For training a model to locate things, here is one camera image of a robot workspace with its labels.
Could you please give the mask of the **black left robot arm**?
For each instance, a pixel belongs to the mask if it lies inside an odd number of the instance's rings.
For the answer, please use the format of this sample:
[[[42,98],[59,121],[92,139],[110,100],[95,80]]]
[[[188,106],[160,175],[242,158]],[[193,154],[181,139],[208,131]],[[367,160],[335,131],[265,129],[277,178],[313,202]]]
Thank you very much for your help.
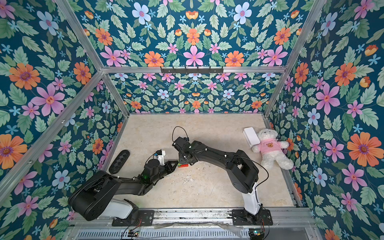
[[[97,172],[78,188],[68,200],[71,208],[85,220],[93,221],[108,208],[115,195],[144,196],[159,180],[172,174],[178,161],[148,161],[143,172],[134,178],[119,178],[105,171]]]

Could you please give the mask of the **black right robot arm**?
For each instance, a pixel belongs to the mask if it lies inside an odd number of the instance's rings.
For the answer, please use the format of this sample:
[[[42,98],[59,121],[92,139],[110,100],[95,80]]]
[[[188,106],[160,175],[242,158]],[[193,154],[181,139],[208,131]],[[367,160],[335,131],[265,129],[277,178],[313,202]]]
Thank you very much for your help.
[[[181,164],[206,162],[224,169],[233,187],[242,193],[245,211],[253,216],[259,213],[262,208],[257,194],[259,169],[244,151],[225,152],[181,137],[173,142],[173,147],[179,152]]]

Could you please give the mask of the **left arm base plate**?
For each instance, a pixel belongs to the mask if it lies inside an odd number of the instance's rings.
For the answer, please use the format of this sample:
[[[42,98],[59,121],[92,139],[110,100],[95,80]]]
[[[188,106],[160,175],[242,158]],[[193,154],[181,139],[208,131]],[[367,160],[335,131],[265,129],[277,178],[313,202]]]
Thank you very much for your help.
[[[114,218],[113,227],[136,227],[139,224],[147,227],[151,226],[154,220],[155,211],[153,210],[137,210],[129,214],[126,219]]]

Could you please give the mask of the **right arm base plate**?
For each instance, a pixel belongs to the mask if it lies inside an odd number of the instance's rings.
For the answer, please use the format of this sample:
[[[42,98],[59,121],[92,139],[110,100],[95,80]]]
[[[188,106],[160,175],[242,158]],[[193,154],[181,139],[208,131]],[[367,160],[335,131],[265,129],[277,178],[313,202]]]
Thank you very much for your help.
[[[272,226],[273,220],[270,210],[261,209],[256,215],[248,213],[245,209],[232,210],[230,216],[234,226]]]

